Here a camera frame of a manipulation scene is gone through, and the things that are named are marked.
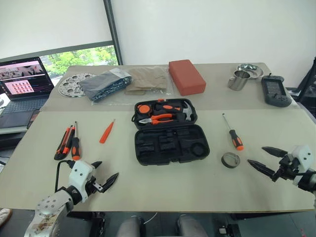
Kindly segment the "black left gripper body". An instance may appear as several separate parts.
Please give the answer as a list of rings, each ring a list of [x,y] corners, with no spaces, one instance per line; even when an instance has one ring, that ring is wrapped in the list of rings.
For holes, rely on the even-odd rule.
[[[86,193],[88,196],[91,194],[94,194],[96,192],[101,192],[103,187],[97,183],[96,178],[92,177],[87,183],[86,183]]]

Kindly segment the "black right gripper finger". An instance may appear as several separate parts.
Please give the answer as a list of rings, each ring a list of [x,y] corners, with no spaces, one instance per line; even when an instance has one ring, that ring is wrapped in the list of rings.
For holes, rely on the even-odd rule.
[[[256,160],[251,160],[251,159],[248,159],[247,161],[252,167],[254,167],[260,173],[263,173],[268,177],[273,177],[275,172],[272,169],[266,167],[264,164]]]
[[[279,148],[274,148],[274,147],[262,147],[261,149],[275,157],[284,157],[285,155],[288,154],[287,151],[284,151]]]

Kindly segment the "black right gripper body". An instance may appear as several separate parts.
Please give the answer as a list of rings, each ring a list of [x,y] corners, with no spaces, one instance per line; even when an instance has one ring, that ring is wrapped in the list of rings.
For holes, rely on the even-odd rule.
[[[300,162],[292,154],[286,153],[279,162],[279,169],[272,175],[271,180],[275,182],[278,178],[294,180]]]

